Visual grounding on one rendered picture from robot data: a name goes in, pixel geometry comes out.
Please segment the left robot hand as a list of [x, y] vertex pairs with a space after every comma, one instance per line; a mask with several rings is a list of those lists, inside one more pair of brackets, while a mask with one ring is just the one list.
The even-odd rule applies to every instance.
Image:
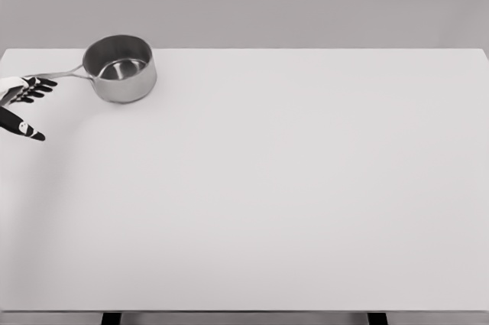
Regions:
[[23, 118], [8, 109], [12, 103], [33, 103], [44, 98], [57, 82], [39, 76], [8, 76], [0, 78], [0, 128], [26, 138], [45, 141], [46, 137]]

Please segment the steel saucepan with long handle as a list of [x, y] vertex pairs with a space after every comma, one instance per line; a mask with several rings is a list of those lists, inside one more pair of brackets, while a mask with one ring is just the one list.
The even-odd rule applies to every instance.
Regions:
[[86, 79], [100, 99], [119, 104], [143, 99], [157, 82], [151, 46], [129, 34], [94, 42], [85, 50], [82, 63], [72, 70], [36, 76], [49, 80], [69, 76]]

